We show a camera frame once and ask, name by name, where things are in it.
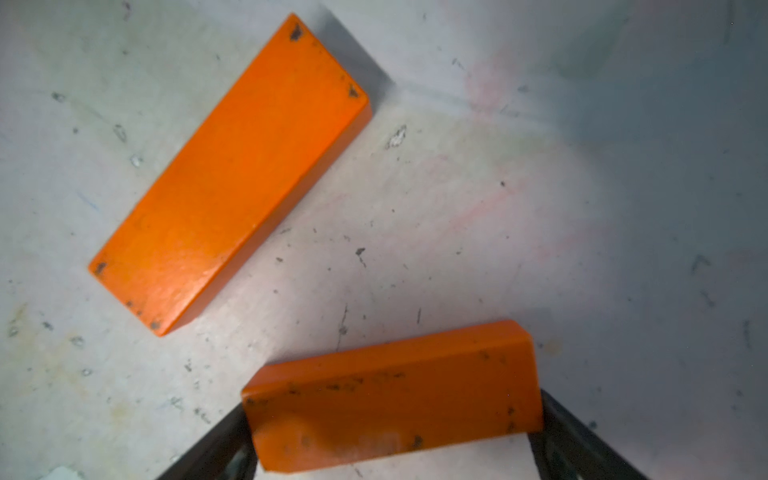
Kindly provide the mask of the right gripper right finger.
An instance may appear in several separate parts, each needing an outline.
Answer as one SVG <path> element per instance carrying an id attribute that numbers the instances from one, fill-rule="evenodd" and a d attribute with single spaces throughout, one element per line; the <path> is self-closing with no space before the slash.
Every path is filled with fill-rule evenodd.
<path id="1" fill-rule="evenodd" d="M 542 480 L 648 480 L 545 390 L 543 429 L 527 435 Z"/>

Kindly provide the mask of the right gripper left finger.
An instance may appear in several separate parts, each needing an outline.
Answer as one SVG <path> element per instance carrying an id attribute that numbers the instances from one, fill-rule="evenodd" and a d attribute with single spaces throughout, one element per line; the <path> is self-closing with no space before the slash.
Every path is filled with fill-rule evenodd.
<path id="1" fill-rule="evenodd" d="M 254 479 L 257 465 L 246 412 L 238 404 L 157 479 Z"/>

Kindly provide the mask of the orange block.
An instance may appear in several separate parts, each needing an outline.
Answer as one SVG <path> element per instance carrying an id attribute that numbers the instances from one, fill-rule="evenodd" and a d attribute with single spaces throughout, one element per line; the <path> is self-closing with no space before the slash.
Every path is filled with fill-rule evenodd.
<path id="1" fill-rule="evenodd" d="M 372 116 L 365 90 L 290 15 L 90 263 L 150 331 L 207 307 Z"/>
<path id="2" fill-rule="evenodd" d="M 266 365 L 241 398 L 278 473 L 543 428 L 533 339 L 512 320 Z"/>

